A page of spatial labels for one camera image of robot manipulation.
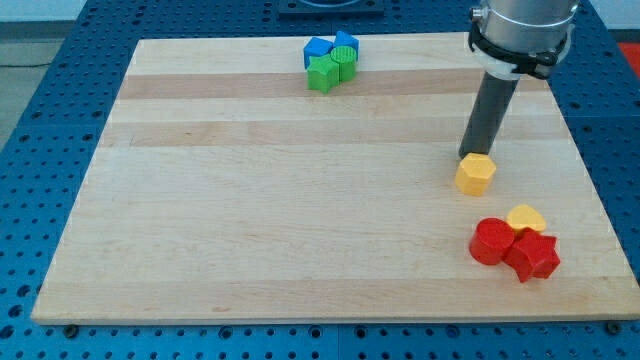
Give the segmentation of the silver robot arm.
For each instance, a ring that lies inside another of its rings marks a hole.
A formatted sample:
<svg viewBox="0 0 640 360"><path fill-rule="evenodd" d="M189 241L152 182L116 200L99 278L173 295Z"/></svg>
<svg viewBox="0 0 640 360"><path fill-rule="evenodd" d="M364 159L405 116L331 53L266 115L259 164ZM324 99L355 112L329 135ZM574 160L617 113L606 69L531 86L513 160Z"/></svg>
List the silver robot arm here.
<svg viewBox="0 0 640 360"><path fill-rule="evenodd" d="M578 7L578 0L481 0L469 10L469 49L494 78L545 80L569 53Z"/></svg>

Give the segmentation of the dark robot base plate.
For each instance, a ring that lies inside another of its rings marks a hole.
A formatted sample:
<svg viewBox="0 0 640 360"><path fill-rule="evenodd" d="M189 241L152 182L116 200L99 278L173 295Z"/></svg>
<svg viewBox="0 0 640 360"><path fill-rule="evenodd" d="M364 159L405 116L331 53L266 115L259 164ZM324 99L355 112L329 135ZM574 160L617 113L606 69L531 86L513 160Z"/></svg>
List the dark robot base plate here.
<svg viewBox="0 0 640 360"><path fill-rule="evenodd" d="M381 15L384 0L277 0L280 17Z"/></svg>

